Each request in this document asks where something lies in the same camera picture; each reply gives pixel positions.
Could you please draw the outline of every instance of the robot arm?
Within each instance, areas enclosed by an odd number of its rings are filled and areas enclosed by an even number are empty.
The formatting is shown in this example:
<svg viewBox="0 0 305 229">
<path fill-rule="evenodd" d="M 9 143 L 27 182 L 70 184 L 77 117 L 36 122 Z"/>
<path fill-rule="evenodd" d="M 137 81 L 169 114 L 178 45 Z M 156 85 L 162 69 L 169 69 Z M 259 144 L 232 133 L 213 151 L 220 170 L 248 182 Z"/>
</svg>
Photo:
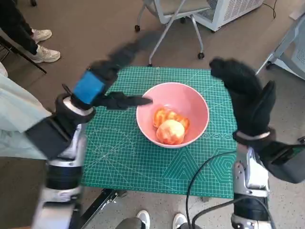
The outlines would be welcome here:
<svg viewBox="0 0 305 229">
<path fill-rule="evenodd" d="M 85 126 L 95 115 L 94 107 L 125 110 L 151 103 L 142 96 L 126 96 L 107 90 L 117 80 L 120 69 L 128 66 L 136 53 L 152 39 L 146 34 L 112 54 L 109 60 L 94 62 L 73 92 L 56 100 L 56 112 L 26 131 L 30 141 L 48 158 L 46 183 L 36 208 L 32 229 L 77 229 L 81 219 L 81 177 L 87 139 Z"/>
<path fill-rule="evenodd" d="M 305 179 L 305 150 L 302 145 L 275 141 L 275 130 L 269 128 L 270 113 L 275 104 L 275 83 L 262 88 L 254 70 L 235 60 L 214 59 L 211 75 L 221 79 L 227 88 L 238 130 L 233 133 L 238 143 L 233 166 L 235 229 L 275 229 L 269 221 L 268 172 L 276 178 L 299 183 Z"/>
</svg>

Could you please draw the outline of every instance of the person's leg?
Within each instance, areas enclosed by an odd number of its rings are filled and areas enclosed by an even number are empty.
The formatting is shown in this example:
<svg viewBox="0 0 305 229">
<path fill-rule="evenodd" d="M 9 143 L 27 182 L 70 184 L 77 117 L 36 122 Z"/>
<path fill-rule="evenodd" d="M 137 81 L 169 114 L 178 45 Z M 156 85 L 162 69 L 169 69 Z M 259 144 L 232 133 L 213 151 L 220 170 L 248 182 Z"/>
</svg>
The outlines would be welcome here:
<svg viewBox="0 0 305 229">
<path fill-rule="evenodd" d="M 136 217 L 124 219 L 115 229 L 145 229 L 145 224 Z"/>
<path fill-rule="evenodd" d="M 142 210 L 137 217 L 124 219 L 115 229 L 149 229 L 150 224 L 148 212 Z"/>
<path fill-rule="evenodd" d="M 189 225 L 187 223 L 186 217 L 178 213 L 173 218 L 173 229 L 189 229 Z M 195 229 L 201 229 L 201 227 L 195 225 Z"/>
<path fill-rule="evenodd" d="M 190 229 L 188 223 L 182 224 L 178 229 Z M 202 229 L 201 227 L 195 225 L 195 229 Z"/>
<path fill-rule="evenodd" d="M 16 8 L 13 0 L 0 1 L 0 27 L 16 43 L 35 55 L 37 44 L 31 37 L 31 28 Z"/>
<path fill-rule="evenodd" d="M 26 23 L 23 15 L 16 8 L 13 0 L 0 0 L 0 28 L 16 43 L 30 52 L 35 63 L 54 62 L 60 59 L 59 51 L 46 49 L 36 43 L 49 38 L 49 30 L 35 31 Z"/>
</svg>

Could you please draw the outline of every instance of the bowl rim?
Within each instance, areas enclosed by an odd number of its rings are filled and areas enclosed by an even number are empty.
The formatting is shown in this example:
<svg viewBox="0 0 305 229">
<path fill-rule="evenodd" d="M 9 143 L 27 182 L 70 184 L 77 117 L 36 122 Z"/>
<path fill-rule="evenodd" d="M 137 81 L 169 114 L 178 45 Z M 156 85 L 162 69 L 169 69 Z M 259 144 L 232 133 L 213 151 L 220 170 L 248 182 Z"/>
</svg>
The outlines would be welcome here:
<svg viewBox="0 0 305 229">
<path fill-rule="evenodd" d="M 150 92 L 150 91 L 151 91 L 152 89 L 154 89 L 155 87 L 157 87 L 157 86 L 159 86 L 159 85 L 163 85 L 163 84 L 181 84 L 181 85 L 183 85 L 183 86 L 186 86 L 186 87 L 188 87 L 188 88 L 193 89 L 193 90 L 201 97 L 201 99 L 202 99 L 202 101 L 204 102 L 204 104 L 205 104 L 205 106 L 206 106 L 206 108 L 207 108 L 207 111 L 208 111 L 207 122 L 206 122 L 206 124 L 205 124 L 205 127 L 204 127 L 204 129 L 202 130 L 202 132 L 201 132 L 196 138 L 194 138 L 194 139 L 191 140 L 191 141 L 184 142 L 184 143 L 181 143 L 181 144 L 178 144 L 178 145 L 168 145 L 168 144 L 163 144 L 163 143 L 161 143 L 161 142 L 157 142 L 157 141 L 151 140 L 151 139 L 146 135 L 146 133 L 144 133 L 144 131 L 142 130 L 142 128 L 141 128 L 140 125 L 139 125 L 139 121 L 138 121 L 139 107 L 137 107 L 137 110 L 136 110 L 137 124 L 138 124 L 138 127 L 139 127 L 139 129 L 141 130 L 142 134 L 144 134 L 144 136 L 145 136 L 148 140 L 150 140 L 150 141 L 153 142 L 154 144 L 156 144 L 156 145 L 158 145 L 158 146 L 162 146 L 162 147 L 164 147 L 164 148 L 181 148 L 181 147 L 184 147 L 184 146 L 189 145 L 190 143 L 193 143 L 193 142 L 196 141 L 199 137 L 201 137 L 201 135 L 205 132 L 205 130 L 207 129 L 208 124 L 209 124 L 209 122 L 210 122 L 210 111 L 209 111 L 209 107 L 208 107 L 208 104 L 206 103 L 205 99 L 203 98 L 203 96 L 202 96 L 196 89 L 194 89 L 194 88 L 192 88 L 192 87 L 190 87 L 190 86 L 188 86 L 188 85 L 186 85 L 186 84 L 183 84 L 183 83 L 177 83 L 177 82 L 160 83 L 160 84 L 157 84 L 157 85 L 151 87 L 150 89 L 148 89 L 148 90 L 143 94 L 143 96 L 145 96 L 146 94 L 148 94 L 148 92 Z"/>
</svg>

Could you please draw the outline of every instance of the white sneaker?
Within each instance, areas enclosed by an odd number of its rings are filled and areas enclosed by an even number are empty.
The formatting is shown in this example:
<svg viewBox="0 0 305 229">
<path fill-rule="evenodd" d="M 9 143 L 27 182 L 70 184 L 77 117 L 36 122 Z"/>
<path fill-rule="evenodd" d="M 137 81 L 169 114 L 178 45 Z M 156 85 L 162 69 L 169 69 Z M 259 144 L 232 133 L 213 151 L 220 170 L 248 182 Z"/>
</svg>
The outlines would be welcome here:
<svg viewBox="0 0 305 229">
<path fill-rule="evenodd" d="M 32 29 L 32 33 L 33 33 L 32 38 L 36 42 L 36 44 L 38 42 L 49 39 L 52 36 L 51 30 L 35 30 L 35 29 Z"/>
<path fill-rule="evenodd" d="M 147 211 L 140 211 L 137 214 L 137 218 L 139 218 L 145 224 L 145 229 L 149 229 L 149 227 L 151 226 L 151 220 Z"/>
<path fill-rule="evenodd" d="M 186 217 L 183 214 L 178 213 L 173 218 L 173 229 L 178 229 L 184 223 L 187 223 Z"/>
<path fill-rule="evenodd" d="M 32 54 L 30 56 L 30 58 L 35 63 L 41 63 L 41 62 L 51 63 L 59 60 L 60 57 L 61 57 L 61 53 L 59 51 L 47 49 L 41 45 L 38 45 L 36 55 Z"/>
</svg>

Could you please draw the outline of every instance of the floor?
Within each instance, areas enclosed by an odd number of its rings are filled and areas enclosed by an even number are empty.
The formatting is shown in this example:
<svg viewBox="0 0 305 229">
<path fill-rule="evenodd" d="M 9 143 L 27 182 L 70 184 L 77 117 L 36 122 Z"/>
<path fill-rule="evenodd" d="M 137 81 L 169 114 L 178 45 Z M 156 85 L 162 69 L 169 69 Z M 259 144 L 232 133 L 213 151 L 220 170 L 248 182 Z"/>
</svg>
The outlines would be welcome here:
<svg viewBox="0 0 305 229">
<path fill-rule="evenodd" d="M 49 28 L 53 37 L 43 45 L 61 51 L 62 58 L 55 63 L 43 63 L 47 75 L 23 59 L 10 55 L 4 65 L 9 77 L 35 95 L 45 107 L 53 108 L 55 97 L 63 92 L 62 83 L 73 87 L 84 69 L 94 60 L 104 59 L 117 45 L 132 41 L 137 34 L 133 30 L 140 0 L 37 0 L 38 7 L 29 6 L 28 0 L 19 0 L 19 8 L 29 24 L 37 29 Z M 203 38 L 205 59 L 196 58 L 199 44 L 191 22 L 175 22 L 160 49 L 153 58 L 153 64 L 161 67 L 184 67 L 207 69 L 215 56 L 234 57 L 258 68 L 267 55 L 280 42 L 292 23 L 288 15 L 301 3 L 300 0 L 278 1 L 277 17 L 266 6 L 223 26 L 218 32 L 199 26 Z M 162 31 L 163 26 L 144 13 L 142 30 Z M 142 52 L 134 65 L 146 65 L 149 52 Z M 284 70 L 273 68 L 260 74 L 263 83 L 275 80 L 277 102 L 272 112 L 271 125 L 277 129 L 278 139 L 293 143 L 305 135 L 305 82 Z M 26 159 L 0 160 L 0 228 L 26 226 L 31 223 L 39 186 L 43 181 L 44 162 Z M 278 229 L 302 228 L 305 225 L 305 184 L 291 185 L 270 178 L 272 193 L 270 208 Z M 93 201 L 100 189 L 87 188 L 84 207 Z M 171 228 L 177 212 L 185 213 L 184 196 L 153 193 L 128 192 L 117 199 L 88 225 L 88 229 L 111 229 L 124 218 L 135 216 L 141 209 L 151 215 L 152 228 Z M 208 206 L 223 202 L 221 199 L 191 198 L 191 215 Z M 213 212 L 198 221 L 205 229 L 230 228 L 233 208 Z"/>
</svg>

